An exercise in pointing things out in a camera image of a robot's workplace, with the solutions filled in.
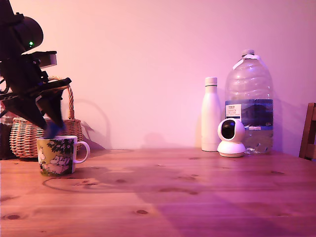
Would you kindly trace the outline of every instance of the black mechanical part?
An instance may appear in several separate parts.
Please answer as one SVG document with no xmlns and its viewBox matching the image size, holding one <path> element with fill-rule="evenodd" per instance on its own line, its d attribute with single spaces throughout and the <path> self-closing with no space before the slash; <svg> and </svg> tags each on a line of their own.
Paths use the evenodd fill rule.
<svg viewBox="0 0 316 237">
<path fill-rule="evenodd" d="M 59 128 L 63 128 L 60 100 L 71 80 L 48 82 L 47 73 L 41 70 L 57 64 L 57 52 L 24 54 L 42 43 L 40 25 L 23 14 L 14 14 L 9 0 L 0 0 L 0 36 L 0 75 L 4 78 L 0 84 L 6 83 L 5 89 L 0 90 L 0 101 L 5 110 L 43 129 L 47 128 L 43 118 L 45 112 Z"/>
</svg>

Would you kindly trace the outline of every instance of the table surface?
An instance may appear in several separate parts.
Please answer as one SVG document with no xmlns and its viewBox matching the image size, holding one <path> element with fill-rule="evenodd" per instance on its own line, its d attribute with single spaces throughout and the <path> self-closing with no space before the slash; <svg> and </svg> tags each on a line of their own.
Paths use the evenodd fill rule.
<svg viewBox="0 0 316 237">
<path fill-rule="evenodd" d="M 2 237 L 316 236 L 316 163 L 281 153 L 99 151 L 61 178 L 3 160 Z"/>
</svg>

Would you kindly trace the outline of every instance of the chair back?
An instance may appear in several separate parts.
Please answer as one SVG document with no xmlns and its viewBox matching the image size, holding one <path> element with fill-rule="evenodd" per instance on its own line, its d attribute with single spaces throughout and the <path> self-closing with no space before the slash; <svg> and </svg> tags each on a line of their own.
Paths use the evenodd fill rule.
<svg viewBox="0 0 316 237">
<path fill-rule="evenodd" d="M 307 107 L 305 125 L 300 149 L 300 158 L 316 159 L 316 103 L 309 103 Z"/>
</svg>

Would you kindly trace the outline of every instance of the ceramic mug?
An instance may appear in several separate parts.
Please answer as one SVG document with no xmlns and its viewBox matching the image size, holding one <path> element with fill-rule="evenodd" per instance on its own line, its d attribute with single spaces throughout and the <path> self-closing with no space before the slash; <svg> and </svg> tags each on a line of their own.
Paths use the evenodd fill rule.
<svg viewBox="0 0 316 237">
<path fill-rule="evenodd" d="M 76 160 L 77 146 L 86 148 L 85 158 Z M 54 139 L 37 139 L 40 173 L 46 176 L 60 176 L 74 173 L 75 164 L 84 162 L 90 155 L 86 142 L 78 142 L 76 136 L 56 136 Z"/>
</svg>

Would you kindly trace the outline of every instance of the blue label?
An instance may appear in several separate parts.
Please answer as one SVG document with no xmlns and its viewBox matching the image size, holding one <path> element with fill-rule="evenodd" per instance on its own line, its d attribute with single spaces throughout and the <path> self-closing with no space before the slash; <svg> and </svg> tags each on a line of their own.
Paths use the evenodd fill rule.
<svg viewBox="0 0 316 237">
<path fill-rule="evenodd" d="M 273 100 L 229 100 L 225 102 L 226 118 L 239 119 L 245 129 L 273 129 Z"/>
</svg>

